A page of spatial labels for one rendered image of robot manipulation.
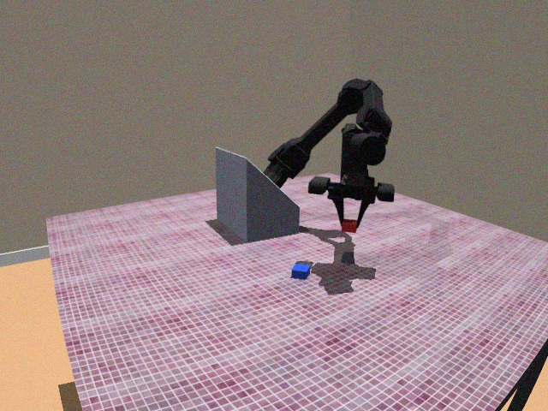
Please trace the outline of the blue block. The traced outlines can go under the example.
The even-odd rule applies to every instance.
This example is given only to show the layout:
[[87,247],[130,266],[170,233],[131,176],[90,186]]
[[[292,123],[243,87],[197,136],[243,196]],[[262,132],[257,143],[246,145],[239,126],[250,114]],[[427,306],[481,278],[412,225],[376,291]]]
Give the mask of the blue block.
[[310,274],[310,265],[296,264],[292,270],[292,278],[307,279]]

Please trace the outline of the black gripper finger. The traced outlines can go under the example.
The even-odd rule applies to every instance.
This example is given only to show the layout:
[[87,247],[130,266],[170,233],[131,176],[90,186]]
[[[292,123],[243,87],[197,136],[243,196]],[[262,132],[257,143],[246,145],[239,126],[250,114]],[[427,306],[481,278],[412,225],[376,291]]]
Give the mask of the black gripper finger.
[[364,196],[363,196],[363,199],[361,200],[360,213],[359,213],[359,216],[358,216],[358,219],[357,219],[357,228],[359,228],[360,221],[361,221],[367,207],[369,206],[369,204],[374,204],[374,203],[375,203],[375,200],[365,200]]
[[327,196],[327,199],[332,200],[337,208],[338,216],[339,216],[339,222],[342,226],[343,219],[344,219],[344,213],[343,213],[343,198],[342,197],[333,197],[333,196]]

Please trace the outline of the red block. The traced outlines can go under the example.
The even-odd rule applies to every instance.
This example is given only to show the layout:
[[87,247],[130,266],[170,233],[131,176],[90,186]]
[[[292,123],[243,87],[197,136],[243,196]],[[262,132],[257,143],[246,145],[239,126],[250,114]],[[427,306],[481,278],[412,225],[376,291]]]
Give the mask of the red block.
[[342,231],[356,233],[357,230],[357,220],[343,219],[342,222]]

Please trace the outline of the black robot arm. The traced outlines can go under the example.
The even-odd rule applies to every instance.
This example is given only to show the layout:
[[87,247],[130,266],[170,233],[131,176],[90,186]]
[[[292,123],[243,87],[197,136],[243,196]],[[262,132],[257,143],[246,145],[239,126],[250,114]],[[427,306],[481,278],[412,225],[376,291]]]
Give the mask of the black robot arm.
[[[341,130],[341,155],[369,165],[381,164],[392,128],[382,96],[382,89],[374,81],[355,78],[346,82],[338,93],[337,103],[301,137],[279,146],[267,159],[271,163],[263,173],[281,188],[288,177],[294,179],[306,167],[312,148],[341,120],[355,113],[356,123],[362,129],[346,123]],[[340,197],[362,200],[364,194],[373,195],[373,192],[374,178],[369,177],[368,169],[361,173],[345,171],[340,182]]]

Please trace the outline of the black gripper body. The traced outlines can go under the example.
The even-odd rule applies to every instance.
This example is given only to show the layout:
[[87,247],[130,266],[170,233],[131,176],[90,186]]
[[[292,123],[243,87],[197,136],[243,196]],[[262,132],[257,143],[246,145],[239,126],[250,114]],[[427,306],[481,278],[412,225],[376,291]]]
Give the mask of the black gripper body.
[[[346,170],[347,173],[361,173],[363,169],[367,169],[367,164],[357,158],[346,158],[342,156],[340,182]],[[339,197],[340,183],[331,182],[330,178],[323,176],[314,176],[309,182],[308,192],[310,194],[323,194],[326,190],[328,190],[328,196]],[[393,202],[394,196],[395,187],[392,184],[378,182],[378,186],[374,187],[373,195],[364,194],[364,199],[375,200],[375,197],[377,197],[380,201]]]

